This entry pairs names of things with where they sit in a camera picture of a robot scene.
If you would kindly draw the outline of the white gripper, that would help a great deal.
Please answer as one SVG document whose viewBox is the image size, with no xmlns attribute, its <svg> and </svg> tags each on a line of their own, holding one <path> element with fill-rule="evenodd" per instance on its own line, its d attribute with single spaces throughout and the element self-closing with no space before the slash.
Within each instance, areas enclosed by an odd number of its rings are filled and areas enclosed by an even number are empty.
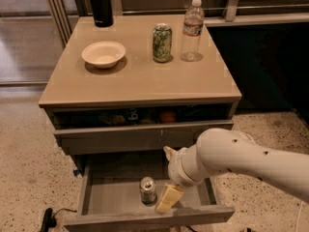
<svg viewBox="0 0 309 232">
<path fill-rule="evenodd" d="M 155 212 L 163 215 L 183 197 L 181 187 L 200 185 L 206 178 L 207 172 L 197 154 L 195 147 L 183 147 L 175 150 L 164 146 L 163 151 L 168 159 L 168 176 L 175 184 L 166 184 L 155 206 Z"/>
</svg>

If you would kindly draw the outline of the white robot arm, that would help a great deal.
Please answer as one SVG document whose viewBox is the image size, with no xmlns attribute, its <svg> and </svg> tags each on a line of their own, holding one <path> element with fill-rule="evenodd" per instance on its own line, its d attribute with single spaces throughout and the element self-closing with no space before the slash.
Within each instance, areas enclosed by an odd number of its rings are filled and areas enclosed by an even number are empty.
<svg viewBox="0 0 309 232">
<path fill-rule="evenodd" d="M 188 148 L 166 146 L 163 151 L 171 182 L 155 207 L 159 214 L 167 213 L 183 197 L 185 188 L 228 172 L 257 178 L 309 201 L 309 156 L 263 147 L 244 132 L 208 129 Z"/>
</svg>

